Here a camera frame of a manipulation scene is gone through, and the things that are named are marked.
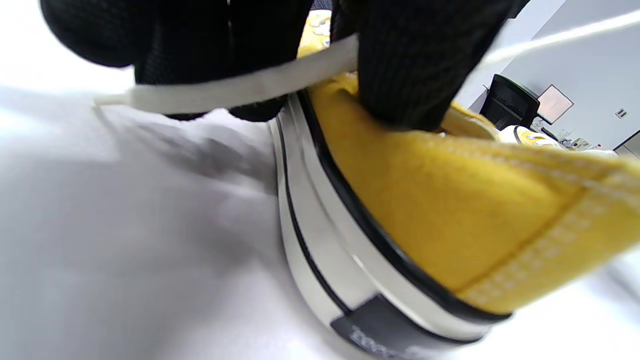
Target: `wall outlet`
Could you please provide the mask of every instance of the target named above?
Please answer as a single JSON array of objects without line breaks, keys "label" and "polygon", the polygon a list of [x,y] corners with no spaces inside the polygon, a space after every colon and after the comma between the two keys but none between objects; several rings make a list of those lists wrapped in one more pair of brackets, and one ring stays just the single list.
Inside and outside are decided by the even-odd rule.
[{"label": "wall outlet", "polygon": [[616,111],[616,116],[618,117],[618,119],[622,119],[623,117],[627,116],[627,111],[624,108],[620,108],[620,110]]}]

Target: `white shoelace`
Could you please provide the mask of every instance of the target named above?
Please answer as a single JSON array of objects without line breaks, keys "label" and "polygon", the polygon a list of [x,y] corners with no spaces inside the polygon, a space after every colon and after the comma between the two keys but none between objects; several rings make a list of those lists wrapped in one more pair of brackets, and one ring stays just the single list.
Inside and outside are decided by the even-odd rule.
[{"label": "white shoelace", "polygon": [[[496,50],[487,54],[478,67],[638,23],[640,10]],[[136,85],[124,94],[97,97],[95,104],[128,105],[160,114],[204,113],[290,94],[337,74],[356,70],[357,64],[358,37],[351,35],[316,54],[251,74],[194,85]]]}]

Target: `yellow sneaker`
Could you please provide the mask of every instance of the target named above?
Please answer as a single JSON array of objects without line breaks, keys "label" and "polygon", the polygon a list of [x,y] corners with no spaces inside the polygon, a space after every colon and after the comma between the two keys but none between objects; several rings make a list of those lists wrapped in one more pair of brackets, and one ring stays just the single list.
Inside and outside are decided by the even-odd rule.
[{"label": "yellow sneaker", "polygon": [[640,238],[637,163],[526,129],[530,146],[505,143],[455,104],[445,136],[392,132],[357,94],[356,76],[329,79],[271,123],[292,274],[354,345],[424,359],[477,342]]}]

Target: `white table surface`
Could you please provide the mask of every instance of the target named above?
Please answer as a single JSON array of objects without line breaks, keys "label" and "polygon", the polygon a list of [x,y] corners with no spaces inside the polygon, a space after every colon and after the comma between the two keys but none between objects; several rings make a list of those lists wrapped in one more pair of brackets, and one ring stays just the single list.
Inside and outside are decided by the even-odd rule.
[{"label": "white table surface", "polygon": [[[92,97],[132,83],[0,3],[0,359],[368,359],[284,259],[266,126],[178,124]],[[638,359],[640,306],[602,272],[442,359]]]}]

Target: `gloved hand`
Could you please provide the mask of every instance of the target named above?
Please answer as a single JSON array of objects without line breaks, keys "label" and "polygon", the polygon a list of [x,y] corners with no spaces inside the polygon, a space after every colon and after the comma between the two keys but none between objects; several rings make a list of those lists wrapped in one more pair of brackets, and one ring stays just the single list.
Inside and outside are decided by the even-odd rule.
[{"label": "gloved hand", "polygon": [[[519,0],[333,0],[332,40],[360,34],[360,100],[394,129],[439,128]],[[40,0],[53,33],[140,84],[190,84],[291,61],[313,0]],[[266,121],[285,98],[231,109]],[[173,114],[191,120],[203,114]]]},{"label": "gloved hand", "polygon": [[[313,0],[40,0],[58,39],[99,65],[135,68],[139,84],[191,84],[295,59]],[[231,109],[269,120],[285,99]],[[203,114],[173,114],[191,120]]]}]

